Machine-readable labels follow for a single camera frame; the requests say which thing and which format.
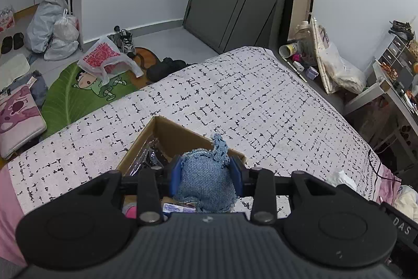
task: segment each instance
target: green leaf rug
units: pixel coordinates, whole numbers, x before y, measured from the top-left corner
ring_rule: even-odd
[[[66,67],[51,85],[42,107],[47,138],[79,118],[137,90],[128,72],[110,79],[102,87],[101,81],[84,72],[77,62]]]

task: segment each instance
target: screw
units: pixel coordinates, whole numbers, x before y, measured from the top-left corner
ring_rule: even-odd
[[[269,212],[264,212],[264,211],[260,211],[260,212],[255,213],[254,218],[259,223],[270,223],[274,220],[273,214],[271,214]]]
[[[160,219],[160,215],[156,212],[143,212],[139,218],[145,223],[156,223]]]

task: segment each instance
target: black shoe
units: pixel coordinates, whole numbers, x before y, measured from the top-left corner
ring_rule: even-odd
[[[13,49],[17,50],[20,49],[24,45],[24,34],[18,32],[13,36]]]
[[[4,55],[12,50],[13,47],[13,38],[12,36],[7,36],[3,39],[3,44],[1,46],[1,53]]]

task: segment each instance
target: plastic bag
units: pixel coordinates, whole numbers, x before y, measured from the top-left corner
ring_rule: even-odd
[[[25,46],[34,53],[43,53],[51,38],[54,23],[67,8],[65,0],[43,0],[40,2],[26,30]]]
[[[54,24],[54,38],[59,38],[64,42],[73,42],[78,39],[77,17],[69,15],[68,10],[64,10],[63,16]]]
[[[169,162],[162,153],[158,138],[150,136],[139,150],[135,160],[129,166],[124,176],[134,176],[143,168],[160,166],[164,168]]]
[[[0,10],[0,32],[15,26],[12,6]]]
[[[67,9],[54,24],[54,38],[43,58],[45,60],[62,60],[77,50],[79,32],[76,28],[77,17],[67,14]]]
[[[339,184],[346,184],[353,191],[357,191],[357,185],[352,178],[344,173],[344,170],[339,172],[333,172],[327,177],[327,182],[334,187],[337,187]]]
[[[144,73],[141,68],[106,36],[100,38],[78,61],[77,65],[108,84],[115,77],[127,70],[132,70],[136,77]]]
[[[363,92],[366,86],[366,76],[360,69],[339,55],[338,49],[333,42],[329,43],[327,49],[318,51],[318,54],[325,65],[327,73],[339,86],[355,94]]]
[[[79,43],[76,40],[64,42],[54,37],[43,58],[45,60],[62,60],[73,54],[77,50],[78,45]]]

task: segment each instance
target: sneaker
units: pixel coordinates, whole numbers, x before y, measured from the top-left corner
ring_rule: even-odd
[[[132,43],[132,34],[127,30],[120,31],[121,38],[121,50],[128,57],[133,58],[136,56],[135,46]]]

